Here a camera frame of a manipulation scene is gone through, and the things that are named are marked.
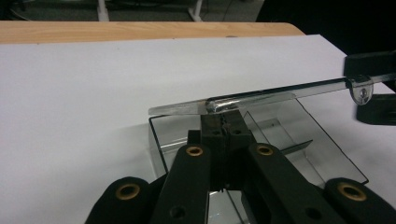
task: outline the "white paper sheet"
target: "white paper sheet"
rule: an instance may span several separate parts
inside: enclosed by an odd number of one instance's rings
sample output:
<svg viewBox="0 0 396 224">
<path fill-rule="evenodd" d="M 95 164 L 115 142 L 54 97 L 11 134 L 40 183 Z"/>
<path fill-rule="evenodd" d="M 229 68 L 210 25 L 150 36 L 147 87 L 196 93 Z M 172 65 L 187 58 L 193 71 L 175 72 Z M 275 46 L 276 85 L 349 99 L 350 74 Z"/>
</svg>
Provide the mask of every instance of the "white paper sheet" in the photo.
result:
<svg viewBox="0 0 396 224">
<path fill-rule="evenodd" d="M 152 106 L 337 78 L 344 57 L 319 35 L 0 45 L 0 223 L 83 223 L 116 179 L 152 181 Z M 395 130 L 326 97 L 304 103 L 395 206 Z"/>
</svg>

